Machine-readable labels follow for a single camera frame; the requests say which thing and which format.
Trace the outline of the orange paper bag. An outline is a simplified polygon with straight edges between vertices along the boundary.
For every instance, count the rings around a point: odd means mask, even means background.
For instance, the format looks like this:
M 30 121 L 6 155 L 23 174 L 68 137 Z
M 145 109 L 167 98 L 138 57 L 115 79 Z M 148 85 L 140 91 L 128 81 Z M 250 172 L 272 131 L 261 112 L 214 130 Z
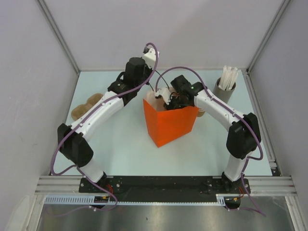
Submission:
M 179 94 L 172 81 L 170 92 Z M 143 110 L 147 131 L 157 147 L 162 147 L 181 136 L 190 133 L 197 118 L 198 108 L 187 106 L 182 109 L 166 110 L 164 100 L 156 99 L 153 91 L 148 91 L 143 98 Z

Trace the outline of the brown pulp cup carrier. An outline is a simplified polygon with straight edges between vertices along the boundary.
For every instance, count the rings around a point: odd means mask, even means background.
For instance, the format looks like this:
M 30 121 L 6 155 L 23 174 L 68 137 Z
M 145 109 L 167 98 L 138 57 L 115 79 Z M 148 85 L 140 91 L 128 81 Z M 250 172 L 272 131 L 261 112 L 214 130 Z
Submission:
M 80 119 L 85 113 L 87 113 L 101 98 L 103 94 L 96 93 L 89 97 L 84 104 L 78 105 L 71 112 L 71 117 L 74 121 Z

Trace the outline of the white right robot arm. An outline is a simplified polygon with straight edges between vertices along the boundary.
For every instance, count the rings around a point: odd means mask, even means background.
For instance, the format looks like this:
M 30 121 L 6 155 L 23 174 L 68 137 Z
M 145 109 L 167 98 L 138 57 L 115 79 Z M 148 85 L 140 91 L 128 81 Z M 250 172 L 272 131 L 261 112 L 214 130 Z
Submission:
M 226 147 L 230 157 L 222 173 L 222 188 L 233 193 L 242 183 L 251 153 L 260 148 L 261 136 L 255 114 L 243 114 L 215 96 L 203 83 L 191 84 L 183 75 L 171 81 L 173 90 L 161 88 L 155 96 L 164 100 L 166 110 L 195 106 L 210 114 L 227 131 Z

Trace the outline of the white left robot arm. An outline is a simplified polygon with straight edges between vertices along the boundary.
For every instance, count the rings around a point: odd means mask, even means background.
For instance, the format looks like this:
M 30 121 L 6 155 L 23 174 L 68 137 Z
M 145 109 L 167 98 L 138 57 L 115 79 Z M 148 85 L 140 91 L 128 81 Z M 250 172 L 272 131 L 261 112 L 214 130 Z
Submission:
M 95 130 L 114 113 L 126 106 L 137 96 L 140 88 L 149 82 L 155 73 L 157 58 L 144 55 L 133 57 L 125 70 L 107 88 L 103 97 L 71 125 L 61 124 L 57 129 L 57 151 L 73 162 L 82 175 L 90 180 L 95 192 L 106 188 L 105 172 L 95 157 L 89 141 Z

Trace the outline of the stacked brown paper cups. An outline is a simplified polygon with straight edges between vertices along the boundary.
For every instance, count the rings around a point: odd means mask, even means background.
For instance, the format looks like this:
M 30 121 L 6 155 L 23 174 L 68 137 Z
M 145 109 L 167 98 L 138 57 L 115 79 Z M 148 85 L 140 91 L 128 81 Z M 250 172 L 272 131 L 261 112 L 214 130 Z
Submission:
M 203 109 L 198 109 L 197 117 L 202 117 L 205 114 L 205 110 Z

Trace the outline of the grey straw holder tube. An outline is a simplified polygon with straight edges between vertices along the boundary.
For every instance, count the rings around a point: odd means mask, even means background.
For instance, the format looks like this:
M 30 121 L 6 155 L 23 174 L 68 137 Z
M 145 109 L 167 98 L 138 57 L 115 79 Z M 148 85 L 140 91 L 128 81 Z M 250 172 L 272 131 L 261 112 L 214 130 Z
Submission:
M 217 96 L 220 100 L 222 100 L 224 103 L 228 103 L 229 99 L 231 98 L 231 95 L 233 94 L 235 88 L 236 88 L 236 83 L 234 83 L 233 87 L 231 90 L 222 90 L 218 84 L 220 82 L 220 78 L 216 81 L 213 94 Z

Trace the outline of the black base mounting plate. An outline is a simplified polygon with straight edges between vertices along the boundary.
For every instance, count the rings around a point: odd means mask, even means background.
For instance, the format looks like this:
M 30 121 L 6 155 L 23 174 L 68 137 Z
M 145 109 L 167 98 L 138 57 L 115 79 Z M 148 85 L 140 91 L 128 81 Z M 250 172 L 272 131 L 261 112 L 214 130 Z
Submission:
M 251 192 L 248 179 L 230 182 L 213 176 L 108 176 L 97 184 L 121 199 L 183 199 Z

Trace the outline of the aluminium frame rail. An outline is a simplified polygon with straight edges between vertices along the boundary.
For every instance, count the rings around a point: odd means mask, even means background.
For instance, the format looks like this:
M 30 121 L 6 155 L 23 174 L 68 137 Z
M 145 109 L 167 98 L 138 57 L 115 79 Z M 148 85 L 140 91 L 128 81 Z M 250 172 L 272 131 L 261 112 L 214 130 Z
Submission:
M 291 176 L 281 175 L 276 160 L 268 159 L 272 176 L 247 176 L 252 196 L 297 196 Z

